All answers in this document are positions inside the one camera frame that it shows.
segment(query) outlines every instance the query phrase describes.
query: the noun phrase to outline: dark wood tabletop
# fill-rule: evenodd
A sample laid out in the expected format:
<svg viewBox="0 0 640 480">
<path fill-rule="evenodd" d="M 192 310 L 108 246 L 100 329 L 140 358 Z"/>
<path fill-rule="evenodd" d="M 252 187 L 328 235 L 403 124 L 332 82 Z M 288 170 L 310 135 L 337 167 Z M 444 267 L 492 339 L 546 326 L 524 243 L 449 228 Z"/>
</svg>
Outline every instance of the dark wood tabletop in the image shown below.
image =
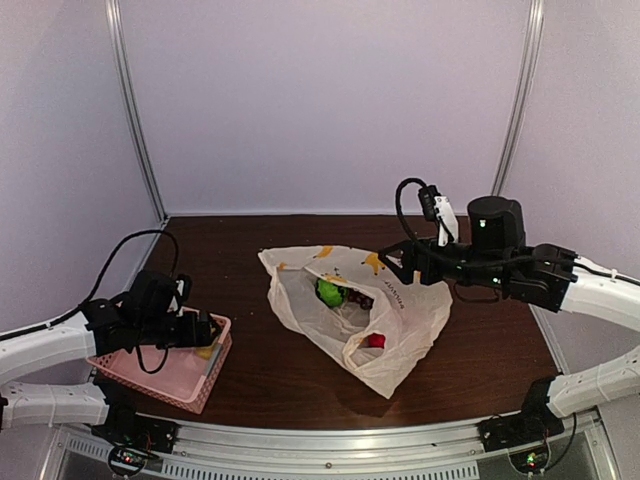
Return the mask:
<svg viewBox="0 0 640 480">
<path fill-rule="evenodd" d="M 461 218 L 463 237 L 468 225 Z M 421 235 L 434 231 L 413 219 Z M 189 306 L 233 320 L 233 347 L 202 415 L 135 394 L 143 413 L 257 428 L 353 429 L 471 419 L 518 410 L 530 383 L 557 373 L 527 305 L 454 300 L 434 347 L 390 400 L 343 370 L 306 337 L 284 328 L 267 301 L 261 249 L 348 245 L 376 251 L 403 240 L 388 216 L 174 218 Z M 160 239 L 147 267 L 168 270 Z M 470 297 L 490 292 L 465 289 Z"/>
</svg>

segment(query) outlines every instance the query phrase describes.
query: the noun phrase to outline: pink plastic tray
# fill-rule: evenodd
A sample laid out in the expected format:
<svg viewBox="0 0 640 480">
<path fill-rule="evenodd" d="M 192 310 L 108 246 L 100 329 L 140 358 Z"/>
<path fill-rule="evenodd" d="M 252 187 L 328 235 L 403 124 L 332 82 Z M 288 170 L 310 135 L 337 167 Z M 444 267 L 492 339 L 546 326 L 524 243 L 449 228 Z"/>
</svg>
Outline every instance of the pink plastic tray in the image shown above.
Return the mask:
<svg viewBox="0 0 640 480">
<path fill-rule="evenodd" d="M 210 315 L 223 330 L 217 340 L 222 350 L 209 376 L 206 376 L 209 360 L 196 355 L 194 348 L 171 349 L 166 365 L 155 375 L 149 375 L 140 370 L 136 354 L 127 353 L 124 350 L 102 357 L 92 357 L 87 361 L 106 377 L 129 388 L 175 407 L 194 413 L 202 413 L 211 395 L 213 384 L 216 382 L 222 364 L 231 348 L 231 335 L 229 334 L 231 320 L 218 315 Z M 164 351 L 158 350 L 154 346 L 141 348 L 147 369 L 156 368 L 162 361 Z"/>
</svg>

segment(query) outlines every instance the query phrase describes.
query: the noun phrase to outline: red object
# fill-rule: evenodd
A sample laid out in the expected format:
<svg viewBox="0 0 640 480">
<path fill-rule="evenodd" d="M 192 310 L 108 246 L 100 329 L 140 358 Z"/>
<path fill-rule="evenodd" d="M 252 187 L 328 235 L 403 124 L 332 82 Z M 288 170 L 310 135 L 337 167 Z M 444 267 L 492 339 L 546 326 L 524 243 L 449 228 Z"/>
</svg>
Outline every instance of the red object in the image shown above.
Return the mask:
<svg viewBox="0 0 640 480">
<path fill-rule="evenodd" d="M 384 341 L 386 340 L 384 335 L 379 333 L 372 333 L 369 335 L 369 346 L 372 348 L 384 348 Z"/>
</svg>

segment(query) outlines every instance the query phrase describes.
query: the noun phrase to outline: silver metal bar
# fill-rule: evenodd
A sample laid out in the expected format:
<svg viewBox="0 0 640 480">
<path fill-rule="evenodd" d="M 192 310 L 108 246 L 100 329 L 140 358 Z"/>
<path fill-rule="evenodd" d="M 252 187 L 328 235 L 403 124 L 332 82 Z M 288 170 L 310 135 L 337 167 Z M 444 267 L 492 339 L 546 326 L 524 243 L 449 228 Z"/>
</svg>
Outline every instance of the silver metal bar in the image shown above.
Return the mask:
<svg viewBox="0 0 640 480">
<path fill-rule="evenodd" d="M 538 54 L 540 52 L 540 42 L 542 39 L 542 29 L 544 25 L 544 0 L 531 0 L 529 9 L 529 22 L 524 40 L 522 52 L 522 63 L 520 64 L 520 77 L 516 87 L 516 98 L 509 119 L 507 136 L 502 148 L 500 163 L 491 188 L 492 195 L 500 195 L 504 189 L 509 170 L 513 161 L 513 155 L 518 143 L 524 112 L 527 105 L 531 84 L 533 82 Z"/>
<path fill-rule="evenodd" d="M 124 33 L 122 29 L 122 20 L 120 17 L 120 1 L 106 0 L 107 23 L 109 25 L 109 33 L 111 34 L 111 43 L 115 54 L 116 69 L 120 80 L 120 88 L 124 99 L 125 112 L 133 145 L 136 150 L 142 176 L 144 178 L 147 192 L 151 199 L 156 217 L 162 222 L 167 218 L 167 213 L 162 203 L 158 182 L 153 173 L 153 167 L 149 159 L 149 151 L 144 140 L 142 124 L 140 123 L 140 114 L 133 92 L 133 83 L 131 81 L 131 72 L 129 70 L 129 61 L 127 58 L 127 50 L 125 48 Z"/>
</svg>

